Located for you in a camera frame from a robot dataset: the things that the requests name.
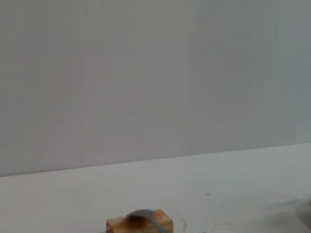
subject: spoon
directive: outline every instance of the spoon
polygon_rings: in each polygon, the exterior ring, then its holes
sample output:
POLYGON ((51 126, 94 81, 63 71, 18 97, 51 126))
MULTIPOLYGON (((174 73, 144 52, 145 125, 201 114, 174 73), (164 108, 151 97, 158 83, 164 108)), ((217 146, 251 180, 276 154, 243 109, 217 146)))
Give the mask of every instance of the spoon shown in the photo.
POLYGON ((155 228, 161 233, 169 233, 168 230, 166 230, 164 227, 162 227, 160 224, 158 224, 154 217, 154 211, 152 210, 136 210, 128 214, 128 216, 134 216, 134 217, 145 217, 147 218, 155 228))

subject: white background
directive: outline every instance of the white background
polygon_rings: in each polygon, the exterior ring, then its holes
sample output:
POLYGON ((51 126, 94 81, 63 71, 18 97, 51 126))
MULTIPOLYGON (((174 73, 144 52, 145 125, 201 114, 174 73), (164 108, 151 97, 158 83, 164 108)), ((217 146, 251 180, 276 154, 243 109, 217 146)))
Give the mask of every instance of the white background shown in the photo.
POLYGON ((311 141, 309 0, 2 0, 0 175, 311 141))

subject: gray metal object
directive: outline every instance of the gray metal object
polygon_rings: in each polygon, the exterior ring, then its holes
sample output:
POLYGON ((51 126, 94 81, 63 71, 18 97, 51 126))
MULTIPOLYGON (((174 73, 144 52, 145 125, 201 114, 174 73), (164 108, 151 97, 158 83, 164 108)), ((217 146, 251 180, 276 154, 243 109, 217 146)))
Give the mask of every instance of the gray metal object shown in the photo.
POLYGON ((136 210, 128 214, 128 216, 134 216, 134 217, 145 217, 149 219, 149 221, 154 225, 155 228, 158 229, 161 233, 169 233, 168 230, 166 230, 164 227, 162 227, 160 224, 158 224, 155 219, 153 218, 154 211, 152 210, 136 210))

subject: wooden base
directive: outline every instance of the wooden base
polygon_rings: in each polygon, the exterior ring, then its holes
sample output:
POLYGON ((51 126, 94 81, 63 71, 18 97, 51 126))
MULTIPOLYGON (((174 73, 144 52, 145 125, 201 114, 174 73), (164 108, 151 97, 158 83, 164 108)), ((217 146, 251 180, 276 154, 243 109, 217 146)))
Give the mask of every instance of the wooden base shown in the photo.
MULTIPOLYGON (((170 233, 173 233, 173 220, 162 210, 155 210, 154 219, 170 233)), ((117 217, 108 219, 106 233, 159 233, 149 220, 140 217, 117 217)))

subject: white tabletop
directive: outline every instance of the white tabletop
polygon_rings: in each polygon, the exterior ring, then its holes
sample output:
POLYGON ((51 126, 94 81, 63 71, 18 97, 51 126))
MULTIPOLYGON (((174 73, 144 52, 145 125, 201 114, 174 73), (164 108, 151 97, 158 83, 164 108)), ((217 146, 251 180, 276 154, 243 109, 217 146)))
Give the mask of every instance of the white tabletop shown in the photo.
POLYGON ((162 209, 175 233, 309 233, 311 143, 0 178, 1 233, 101 233, 162 209))

